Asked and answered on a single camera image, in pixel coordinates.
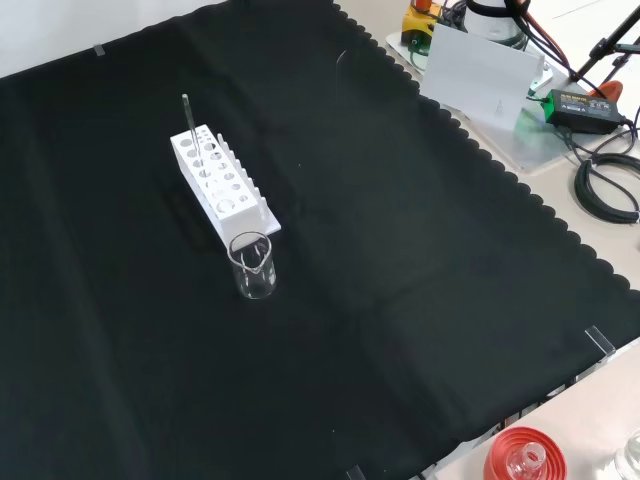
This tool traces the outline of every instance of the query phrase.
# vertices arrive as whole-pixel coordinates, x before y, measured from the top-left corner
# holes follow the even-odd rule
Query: black cable
[[[511,18],[513,18],[513,21],[516,23],[518,28],[520,28],[520,30],[522,30],[522,32],[527,37],[529,37],[529,39],[545,55],[547,55],[549,58],[554,60],[559,65],[562,65],[569,72],[569,74],[575,76],[575,78],[578,78],[579,80],[582,80],[587,85],[589,85],[591,88],[593,88],[596,91],[596,93],[598,93],[598,95],[600,95],[602,98],[607,98],[607,96],[602,92],[602,90],[600,90],[598,87],[596,87],[593,83],[591,83],[589,80],[587,80],[584,76],[578,75],[578,73],[575,70],[573,70],[571,68],[571,66],[567,62],[562,61],[561,53],[557,50],[555,45],[553,45],[553,43],[546,37],[546,35],[543,32],[536,30],[542,36],[542,38],[540,38],[540,37],[538,37],[537,35],[535,35],[531,31],[530,25],[526,22],[526,20],[524,18],[524,11],[522,9],[522,6],[518,4],[517,0],[504,0],[504,2],[505,2],[505,5],[506,5],[507,9],[511,11],[511,13],[512,13],[512,17]]]
[[[622,185],[614,182],[613,180],[605,177],[595,170],[598,166],[611,165],[631,169],[640,174],[640,159],[632,157],[631,155],[627,155],[631,151],[631,149],[633,149],[636,139],[638,138],[638,116],[640,116],[640,108],[638,108],[638,111],[636,112],[635,121],[632,122],[631,120],[625,119],[624,125],[628,127],[628,130],[620,132],[612,136],[608,140],[602,142],[595,150],[593,150],[593,152],[587,150],[586,148],[578,145],[575,141],[573,141],[571,133],[569,135],[566,135],[564,133],[562,134],[565,143],[571,148],[574,155],[580,162],[578,172],[576,173],[576,177],[573,182],[576,198],[585,210],[587,210],[593,216],[606,222],[617,224],[640,223],[640,205],[638,204],[636,198],[631,194],[631,192],[629,192]],[[631,135],[631,142],[624,152],[600,153],[600,151],[602,151],[602,149],[609,145],[611,142],[617,140],[618,138],[621,138],[624,135],[629,134]],[[582,156],[578,153],[578,149],[589,153],[591,156],[587,159],[582,158]],[[593,185],[591,184],[590,179],[591,175],[594,175],[595,177],[607,182],[608,184],[620,190],[620,192],[622,192],[633,205],[633,210],[619,210],[607,205],[593,189]]]

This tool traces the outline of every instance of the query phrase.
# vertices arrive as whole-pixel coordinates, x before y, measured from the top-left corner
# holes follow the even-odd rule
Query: table
[[[613,454],[640,427],[640,384],[630,381],[639,366],[640,346],[635,346],[514,426],[536,428],[555,440],[567,460],[568,480],[615,478],[606,475]],[[438,471],[436,478],[482,479],[494,438]]]

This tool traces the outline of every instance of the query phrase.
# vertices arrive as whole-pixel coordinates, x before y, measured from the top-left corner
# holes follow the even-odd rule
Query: white card
[[[513,130],[542,62],[542,56],[437,25],[420,93],[472,120]]]

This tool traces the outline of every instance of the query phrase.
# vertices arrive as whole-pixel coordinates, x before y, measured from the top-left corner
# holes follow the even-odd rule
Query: clear plastic clip
[[[616,353],[616,347],[607,340],[607,337],[605,337],[595,325],[591,325],[584,331],[584,333],[586,333],[591,341],[593,341],[602,353],[604,353],[604,358],[609,358],[611,355]]]
[[[358,465],[347,470],[347,478],[349,480],[367,480]]]

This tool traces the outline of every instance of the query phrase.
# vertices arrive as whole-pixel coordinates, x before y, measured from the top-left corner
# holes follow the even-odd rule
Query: black cloth
[[[207,7],[0,81],[0,473],[405,479],[640,333],[628,282],[338,8]],[[236,293],[169,137],[283,224]]]

